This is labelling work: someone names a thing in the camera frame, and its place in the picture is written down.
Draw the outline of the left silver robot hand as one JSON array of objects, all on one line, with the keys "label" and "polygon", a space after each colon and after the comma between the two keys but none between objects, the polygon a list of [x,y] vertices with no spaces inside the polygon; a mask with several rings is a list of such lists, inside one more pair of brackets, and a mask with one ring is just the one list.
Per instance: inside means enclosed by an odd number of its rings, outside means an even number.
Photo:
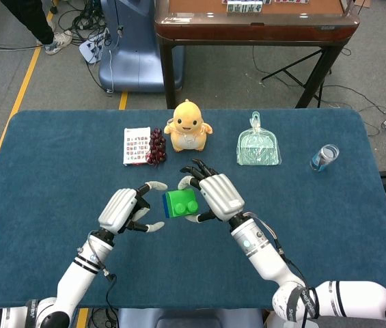
[{"label": "left silver robot hand", "polygon": [[100,227],[112,234],[121,234],[125,229],[146,233],[160,230],[165,225],[163,221],[154,224],[138,222],[150,211],[150,205],[143,196],[153,189],[166,191],[167,185],[158,181],[149,181],[137,189],[117,190],[98,218]]}]

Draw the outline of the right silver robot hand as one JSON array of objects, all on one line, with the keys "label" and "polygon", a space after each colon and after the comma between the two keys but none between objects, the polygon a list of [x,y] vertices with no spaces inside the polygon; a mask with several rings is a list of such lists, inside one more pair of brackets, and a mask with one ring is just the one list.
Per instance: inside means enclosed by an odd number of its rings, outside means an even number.
[{"label": "right silver robot hand", "polygon": [[185,166],[180,170],[189,175],[184,176],[178,183],[178,190],[186,189],[188,186],[195,187],[206,200],[209,210],[198,215],[186,215],[185,218],[193,223],[218,219],[228,221],[233,228],[236,228],[245,220],[244,199],[225,174],[220,174],[200,159],[193,159],[192,162],[197,167]]}]

